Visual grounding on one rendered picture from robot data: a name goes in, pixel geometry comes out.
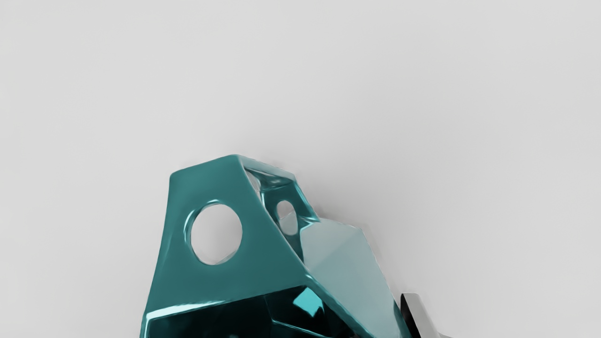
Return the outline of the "teal faceted mug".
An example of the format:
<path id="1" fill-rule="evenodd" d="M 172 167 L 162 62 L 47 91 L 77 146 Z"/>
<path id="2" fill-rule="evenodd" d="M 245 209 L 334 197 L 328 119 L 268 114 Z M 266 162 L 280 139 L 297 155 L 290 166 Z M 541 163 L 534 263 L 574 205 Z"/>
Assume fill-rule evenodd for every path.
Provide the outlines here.
<path id="1" fill-rule="evenodd" d="M 215 264 L 191 231 L 232 210 L 238 248 Z M 418 338 L 363 231 L 320 218 L 292 173 L 228 155 L 172 173 L 140 338 Z"/>

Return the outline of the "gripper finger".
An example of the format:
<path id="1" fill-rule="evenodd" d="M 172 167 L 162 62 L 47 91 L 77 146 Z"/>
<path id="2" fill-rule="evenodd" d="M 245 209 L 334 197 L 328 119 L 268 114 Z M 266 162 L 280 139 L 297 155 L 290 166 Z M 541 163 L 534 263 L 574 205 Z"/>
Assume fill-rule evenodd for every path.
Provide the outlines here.
<path id="1" fill-rule="evenodd" d="M 418 294 L 402 293 L 400 312 L 412 338 L 451 338 L 437 330 Z"/>

